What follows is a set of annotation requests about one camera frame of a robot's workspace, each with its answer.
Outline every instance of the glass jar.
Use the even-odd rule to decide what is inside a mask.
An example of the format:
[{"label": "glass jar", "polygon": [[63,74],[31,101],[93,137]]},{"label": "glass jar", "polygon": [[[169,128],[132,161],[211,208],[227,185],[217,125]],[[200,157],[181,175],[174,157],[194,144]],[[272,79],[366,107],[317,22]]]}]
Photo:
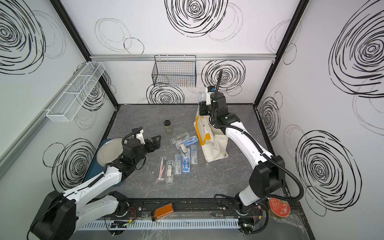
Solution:
[{"label": "glass jar", "polygon": [[172,127],[170,126],[169,120],[164,121],[164,126],[166,127],[166,133],[172,133]]}]

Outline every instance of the black cable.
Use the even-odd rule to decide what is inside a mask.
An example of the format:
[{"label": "black cable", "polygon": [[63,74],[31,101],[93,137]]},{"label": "black cable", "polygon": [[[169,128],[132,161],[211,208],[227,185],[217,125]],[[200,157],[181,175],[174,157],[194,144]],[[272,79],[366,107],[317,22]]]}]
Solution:
[{"label": "black cable", "polygon": [[134,134],[137,134],[139,133],[141,130],[143,129],[142,126],[138,127],[135,131],[131,132],[130,134],[126,135],[125,137],[122,138],[121,140],[121,145],[124,146],[124,142],[127,138],[129,138],[130,136],[134,135]]},{"label": "black cable", "polygon": [[105,227],[107,228],[108,232],[113,236],[114,233],[112,233],[112,232],[108,229],[108,224],[107,224],[107,221],[105,220],[105,217],[104,217],[104,222],[105,222]]},{"label": "black cable", "polygon": [[217,78],[217,84],[216,84],[216,87],[215,87],[215,93],[214,93],[214,102],[212,103],[212,110],[211,110],[211,120],[214,118],[214,113],[215,113],[215,107],[216,107],[216,101],[217,101],[217,93],[218,93],[218,88],[220,86],[220,82],[221,82],[221,77],[223,75],[223,70],[220,69],[220,72],[218,73],[218,78]]},{"label": "black cable", "polygon": [[225,205],[220,205],[218,202],[217,202],[217,200],[216,200],[216,197],[217,196],[220,196],[220,197],[225,197],[225,198],[228,198],[228,199],[230,199],[230,200],[234,200],[235,198],[234,197],[230,197],[230,196],[227,196],[227,195],[224,195],[224,194],[215,194],[215,196],[214,196],[214,200],[215,200],[215,202],[216,202],[216,204],[219,206],[219,207],[227,207],[227,206],[225,206]]},{"label": "black cable", "polygon": [[299,179],[293,174],[291,173],[290,171],[288,171],[286,168],[280,166],[279,164],[277,164],[274,160],[272,160],[270,157],[268,157],[265,153],[263,153],[263,150],[261,149],[261,147],[259,146],[259,144],[257,143],[257,141],[249,134],[247,133],[246,131],[242,130],[241,128],[239,127],[236,127],[236,126],[232,126],[232,125],[226,125],[226,124],[214,124],[213,127],[215,128],[222,128],[222,127],[228,127],[228,128],[233,128],[233,129],[236,129],[240,132],[242,132],[242,134],[246,135],[252,142],[253,144],[256,146],[257,150],[260,152],[260,154],[268,161],[270,162],[271,164],[273,164],[275,167],[278,167],[280,168],[281,170],[283,170],[290,178],[292,178],[295,183],[297,184],[297,186],[299,187],[299,194],[296,196],[296,197],[283,197],[283,196],[279,196],[279,195],[275,195],[275,194],[268,194],[266,195],[266,197],[270,198],[270,197],[273,197],[273,198],[276,198],[276,199],[280,199],[280,200],[284,200],[284,201],[298,201],[300,200],[303,196],[304,196],[304,188],[303,188],[303,185],[301,184],[301,182],[299,181]]},{"label": "black cable", "polygon": [[144,157],[144,162],[143,162],[143,165],[141,165],[141,167],[139,169],[137,169],[137,165],[135,166],[136,170],[140,170],[144,167],[144,164],[145,164],[145,160],[147,160],[147,157]]}]

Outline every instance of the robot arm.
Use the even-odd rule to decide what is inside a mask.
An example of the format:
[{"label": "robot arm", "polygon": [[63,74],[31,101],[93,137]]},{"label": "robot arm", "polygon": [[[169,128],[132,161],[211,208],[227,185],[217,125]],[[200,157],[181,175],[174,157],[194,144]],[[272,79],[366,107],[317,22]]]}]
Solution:
[{"label": "robot arm", "polygon": [[123,153],[113,162],[106,164],[104,171],[90,180],[60,193],[49,193],[36,214],[30,231],[41,240],[66,240],[82,226],[102,216],[127,213],[126,197],[111,192],[96,200],[95,197],[127,178],[145,155],[160,147],[161,136],[152,137],[152,142],[144,139],[142,127],[133,129],[123,138],[134,136],[123,144]]},{"label": "robot arm", "polygon": [[240,214],[246,214],[253,203],[285,186],[285,173],[268,162],[266,157],[273,159],[282,167],[285,165],[284,160],[280,156],[274,157],[255,140],[253,142],[240,119],[235,114],[228,112],[224,94],[217,93],[216,99],[214,99],[214,91],[215,86],[207,88],[207,100],[199,103],[199,114],[210,116],[211,124],[220,128],[232,139],[251,164],[253,172],[249,179],[249,186],[235,196],[237,210]]}]

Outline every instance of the black frame edge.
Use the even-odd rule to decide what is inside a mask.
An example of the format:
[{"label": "black frame edge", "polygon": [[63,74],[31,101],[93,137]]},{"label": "black frame edge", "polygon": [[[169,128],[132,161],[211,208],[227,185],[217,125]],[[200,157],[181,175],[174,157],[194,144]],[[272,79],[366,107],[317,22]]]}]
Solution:
[{"label": "black frame edge", "polygon": [[[88,51],[87,46],[84,44],[83,40],[80,37],[80,34],[77,32],[73,22],[71,21],[67,11],[65,10],[63,4],[60,0],[50,0],[53,8],[59,15],[61,21],[63,22],[65,28],[68,30],[69,34],[71,35],[73,41],[75,42],[76,46],[79,48],[79,51],[83,55],[84,59],[86,61],[91,60],[91,53]],[[112,105],[114,108],[118,107],[118,102],[113,95],[111,89],[109,88],[108,84],[106,83],[103,76],[100,77],[99,83],[101,87],[104,89],[105,93],[107,94],[108,98],[110,99]]]},{"label": "black frame edge", "polygon": [[93,163],[93,162],[95,161],[95,159],[96,159],[97,152],[98,152],[99,149],[100,149],[101,143],[102,143],[105,139],[107,139],[108,134],[109,134],[109,132],[110,132],[110,130],[111,130],[111,128],[112,128],[112,125],[113,125],[113,123],[115,122],[115,118],[116,118],[116,116],[117,116],[117,114],[118,114],[118,111],[120,110],[120,106],[121,106],[121,104],[119,104],[118,107],[114,110],[114,112],[113,112],[113,114],[112,114],[112,116],[111,116],[111,119],[110,119],[110,121],[109,121],[109,123],[108,123],[108,125],[107,125],[107,128],[105,129],[104,134],[103,134],[103,136],[101,137],[101,140],[100,140],[99,145],[98,145],[98,147],[97,147],[97,149],[96,149],[95,155],[93,156],[92,161],[89,163],[89,166],[88,166],[88,168],[87,168],[87,171],[86,171],[85,174],[84,174],[84,179],[83,179],[82,182],[85,182],[85,177],[88,175],[89,169],[91,168],[92,163]]},{"label": "black frame edge", "polygon": [[310,0],[300,0],[299,4],[297,5],[297,8],[295,10],[295,13],[293,14],[292,20],[287,28],[287,31],[284,34],[283,40],[281,41],[281,44],[279,46],[279,49],[276,53],[276,59],[269,67],[268,73],[265,76],[264,82],[259,90],[259,93],[257,94],[257,97],[254,102],[254,106],[258,106],[268,85],[271,81],[273,74],[275,73],[277,66],[279,65],[280,60],[282,59],[284,55],[284,51],[287,48],[289,41],[291,40],[291,37],[293,33],[296,30],[297,25],[300,22],[301,16],[303,15],[305,8],[307,7]]},{"label": "black frame edge", "polygon": [[260,130],[262,131],[262,134],[263,134],[263,137],[264,137],[264,141],[265,141],[266,147],[267,147],[267,149],[268,149],[268,151],[269,151],[270,153],[272,153],[274,156],[276,156],[275,151],[273,150],[273,147],[272,147],[272,143],[271,143],[271,141],[269,140],[269,137],[268,137],[268,135],[267,135],[267,133],[266,133],[266,130],[265,130],[263,121],[261,120],[259,111],[257,110],[256,106],[253,106],[253,110],[255,111],[255,115],[256,115],[256,118],[257,118],[257,122],[258,122],[259,125],[260,125]]}]

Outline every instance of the black wire basket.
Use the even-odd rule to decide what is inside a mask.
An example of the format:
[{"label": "black wire basket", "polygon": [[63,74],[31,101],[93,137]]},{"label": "black wire basket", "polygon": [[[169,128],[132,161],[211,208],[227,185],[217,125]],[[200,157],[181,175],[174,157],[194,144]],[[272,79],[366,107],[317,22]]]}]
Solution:
[{"label": "black wire basket", "polygon": [[154,86],[169,84],[177,87],[196,87],[195,55],[155,55],[152,70]]}]

